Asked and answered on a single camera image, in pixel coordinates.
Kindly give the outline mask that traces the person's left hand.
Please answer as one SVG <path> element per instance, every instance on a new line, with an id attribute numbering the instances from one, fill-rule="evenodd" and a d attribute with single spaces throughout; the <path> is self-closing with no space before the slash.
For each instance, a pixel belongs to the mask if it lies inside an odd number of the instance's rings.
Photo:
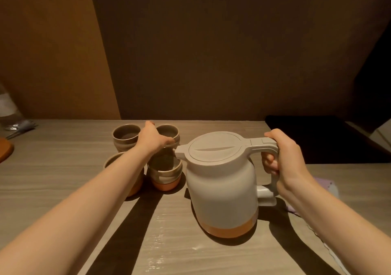
<path id="1" fill-rule="evenodd" d="M 143 155 L 152 156 L 156 154 L 162 149 L 160 147 L 160 135 L 155 124 L 152 121 L 147 120 L 144 128 L 142 128 L 138 135 L 135 149 Z"/>

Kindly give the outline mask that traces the person's right hand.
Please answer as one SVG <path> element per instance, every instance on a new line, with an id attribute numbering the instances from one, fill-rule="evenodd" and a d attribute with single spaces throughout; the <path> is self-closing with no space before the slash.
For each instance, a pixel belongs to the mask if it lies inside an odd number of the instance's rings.
<path id="1" fill-rule="evenodd" d="M 266 173 L 278 177 L 277 191 L 282 197 L 288 196 L 297 187 L 311 180 L 301 152 L 294 140 L 286 135 L 286 142 L 277 142 L 279 155 L 262 152 L 262 164 Z"/>

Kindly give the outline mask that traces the beige ceramic cup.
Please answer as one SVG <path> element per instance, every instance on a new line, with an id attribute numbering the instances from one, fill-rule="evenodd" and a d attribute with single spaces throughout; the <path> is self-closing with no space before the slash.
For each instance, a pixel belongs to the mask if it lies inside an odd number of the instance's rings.
<path id="1" fill-rule="evenodd" d="M 147 167 L 147 175 L 149 175 L 153 186 L 159 191 L 173 190 L 181 180 L 183 162 L 176 158 L 172 148 L 163 148 L 154 154 L 148 161 Z"/>
<path id="2" fill-rule="evenodd" d="M 117 154 L 114 154 L 113 156 L 111 156 L 109 159 L 107 159 L 107 161 L 103 165 L 103 169 L 106 169 L 110 164 L 115 162 L 118 158 L 120 158 L 125 153 L 126 152 L 120 152 L 120 153 L 117 153 Z M 140 172 L 136 178 L 136 181 L 135 181 L 134 185 L 132 186 L 132 188 L 130 189 L 126 198 L 132 198 L 134 195 L 136 195 L 141 190 L 142 185 L 144 183 L 144 177 L 145 177 L 144 173 L 145 173 L 145 167 L 143 167 L 140 170 Z"/>
<path id="3" fill-rule="evenodd" d="M 174 143 L 171 144 L 166 144 L 164 148 L 171 148 L 171 149 L 176 149 L 179 144 L 180 144 L 180 134 L 179 134 L 179 129 L 172 124 L 162 124 L 160 126 L 156 127 L 157 131 L 159 134 L 166 136 L 166 137 L 171 137 L 175 140 Z"/>
<path id="4" fill-rule="evenodd" d="M 141 128 L 135 124 L 123 124 L 112 131 L 115 148 L 119 153 L 133 148 L 137 141 Z"/>

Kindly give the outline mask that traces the white jug with orange base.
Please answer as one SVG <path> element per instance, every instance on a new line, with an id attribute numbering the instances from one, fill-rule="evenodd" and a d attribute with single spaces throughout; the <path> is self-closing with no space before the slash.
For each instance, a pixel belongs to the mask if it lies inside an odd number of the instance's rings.
<path id="1" fill-rule="evenodd" d="M 203 134 L 174 153 L 187 163 L 187 186 L 195 216 L 210 235 L 233 239 L 249 232 L 257 222 L 259 207 L 277 204 L 276 183 L 257 185 L 251 154 L 266 152 L 278 157 L 274 139 L 251 138 L 216 131 Z"/>

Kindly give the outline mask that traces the person's right forearm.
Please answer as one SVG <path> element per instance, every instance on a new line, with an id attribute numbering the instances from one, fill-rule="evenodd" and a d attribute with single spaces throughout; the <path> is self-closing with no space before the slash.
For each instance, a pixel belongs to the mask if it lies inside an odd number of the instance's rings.
<path id="1" fill-rule="evenodd" d="M 391 275 L 391 237 L 309 174 L 292 179 L 280 175 L 277 189 L 351 275 Z"/>

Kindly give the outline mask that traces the person's left forearm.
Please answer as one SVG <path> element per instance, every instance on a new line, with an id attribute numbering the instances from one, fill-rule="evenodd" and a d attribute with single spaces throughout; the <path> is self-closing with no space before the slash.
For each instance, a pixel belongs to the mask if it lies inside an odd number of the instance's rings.
<path id="1" fill-rule="evenodd" d="M 158 149 L 137 145 L 26 228 L 0 251 L 0 275 L 77 274 Z"/>

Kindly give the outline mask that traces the purple cloth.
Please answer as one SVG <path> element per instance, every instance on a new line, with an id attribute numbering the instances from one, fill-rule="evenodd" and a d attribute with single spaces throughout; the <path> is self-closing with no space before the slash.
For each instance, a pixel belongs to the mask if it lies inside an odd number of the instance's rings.
<path id="1" fill-rule="evenodd" d="M 317 178 L 317 177 L 315 177 L 314 179 L 323 189 L 328 191 L 331 195 L 333 195 L 337 199 L 340 199 L 338 187 L 336 186 L 333 180 Z M 298 211 L 296 211 L 290 204 L 286 206 L 286 211 L 301 217 Z"/>

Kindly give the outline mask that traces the clear glass bottle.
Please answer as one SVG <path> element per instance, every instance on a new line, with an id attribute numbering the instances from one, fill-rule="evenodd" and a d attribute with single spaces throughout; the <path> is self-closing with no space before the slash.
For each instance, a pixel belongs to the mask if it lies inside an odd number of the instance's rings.
<path id="1" fill-rule="evenodd" d="M 9 92 L 0 82 L 0 126 L 7 131 L 16 131 L 24 120 Z"/>

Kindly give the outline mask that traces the blue-handled utensil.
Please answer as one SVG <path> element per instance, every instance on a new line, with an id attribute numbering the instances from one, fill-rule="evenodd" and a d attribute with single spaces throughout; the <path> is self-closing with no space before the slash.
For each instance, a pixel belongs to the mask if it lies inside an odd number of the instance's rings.
<path id="1" fill-rule="evenodd" d="M 18 127 L 17 127 L 17 130 L 14 131 L 12 134 L 8 135 L 7 137 L 5 137 L 5 139 L 9 140 L 9 139 L 13 139 L 17 136 L 20 136 L 22 134 L 25 134 L 31 130 L 34 130 L 36 129 L 38 125 L 34 122 L 34 121 L 31 121 L 31 120 L 24 120 L 23 122 L 21 122 Z"/>

